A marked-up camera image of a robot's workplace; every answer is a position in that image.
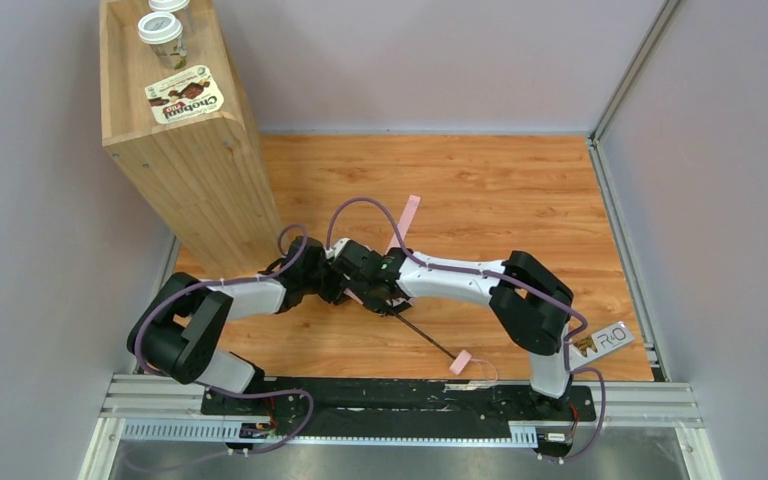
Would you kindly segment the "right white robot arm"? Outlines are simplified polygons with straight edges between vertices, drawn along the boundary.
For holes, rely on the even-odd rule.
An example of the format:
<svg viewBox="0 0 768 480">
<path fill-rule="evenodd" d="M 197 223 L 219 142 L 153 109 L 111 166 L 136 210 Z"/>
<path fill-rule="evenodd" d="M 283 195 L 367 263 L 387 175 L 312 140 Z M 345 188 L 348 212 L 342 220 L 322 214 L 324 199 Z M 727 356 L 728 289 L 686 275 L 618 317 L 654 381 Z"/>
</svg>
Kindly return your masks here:
<svg viewBox="0 0 768 480">
<path fill-rule="evenodd" d="M 531 389 L 551 399 L 567 394 L 571 374 L 563 357 L 571 290 L 532 255 L 468 262 L 399 247 L 379 254 L 342 239 L 326 251 L 342 286 L 365 307 L 389 313 L 398 300 L 443 298 L 490 309 L 510 339 L 529 353 Z"/>
</svg>

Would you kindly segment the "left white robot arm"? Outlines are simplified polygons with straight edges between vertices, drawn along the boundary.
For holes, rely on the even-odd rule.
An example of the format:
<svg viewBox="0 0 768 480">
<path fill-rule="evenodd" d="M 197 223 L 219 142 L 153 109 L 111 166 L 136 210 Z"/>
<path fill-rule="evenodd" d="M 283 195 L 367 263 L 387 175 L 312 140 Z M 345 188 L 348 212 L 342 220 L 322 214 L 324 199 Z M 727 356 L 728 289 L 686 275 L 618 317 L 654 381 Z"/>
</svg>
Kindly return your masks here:
<svg viewBox="0 0 768 480">
<path fill-rule="evenodd" d="M 184 272 L 169 277 L 126 340 L 141 365 L 180 384 L 198 383 L 244 394 L 263 370 L 219 348 L 229 320 L 285 313 L 317 295 L 340 305 L 350 299 L 343 277 L 321 242 L 298 236 L 286 256 L 253 277 L 201 281 Z"/>
</svg>

